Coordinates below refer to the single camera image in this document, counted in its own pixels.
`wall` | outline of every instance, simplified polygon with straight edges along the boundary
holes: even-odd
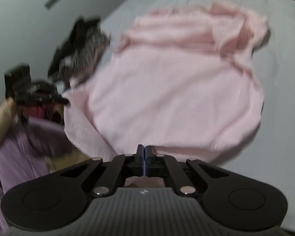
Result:
[[[30,64],[32,79],[46,79],[57,45],[80,15],[105,18],[123,0],[60,0],[49,11],[48,0],[0,0],[0,101],[4,72],[20,62]]]

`pink cloth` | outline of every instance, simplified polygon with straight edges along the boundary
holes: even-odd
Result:
[[[68,138],[105,160],[138,144],[180,161],[216,158],[260,123],[251,55],[267,29],[266,17],[219,2],[138,18],[111,62],[67,92]]]

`gray bed sheet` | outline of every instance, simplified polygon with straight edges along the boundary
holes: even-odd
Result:
[[[153,8],[210,5],[213,0],[127,0],[101,24],[112,34],[98,70],[110,60],[118,37],[139,15]],[[289,202],[282,227],[295,231],[295,1],[222,0],[254,9],[269,18],[264,45],[253,55],[254,72],[265,101],[261,125],[243,146],[220,157],[216,164],[279,188]]]

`metal pin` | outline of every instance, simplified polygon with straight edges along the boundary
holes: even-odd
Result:
[[[96,196],[101,197],[109,193],[109,189],[105,186],[100,186],[100,187],[94,188],[93,193],[95,193]]]
[[[194,194],[196,189],[193,186],[187,185],[180,188],[180,192],[185,195]]]

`ribbed surface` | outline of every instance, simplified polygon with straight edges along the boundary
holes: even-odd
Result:
[[[212,221],[193,198],[171,188],[119,188],[97,198],[82,217],[62,229],[24,232],[12,228],[5,236],[287,236],[278,227],[263,232],[238,232]]]

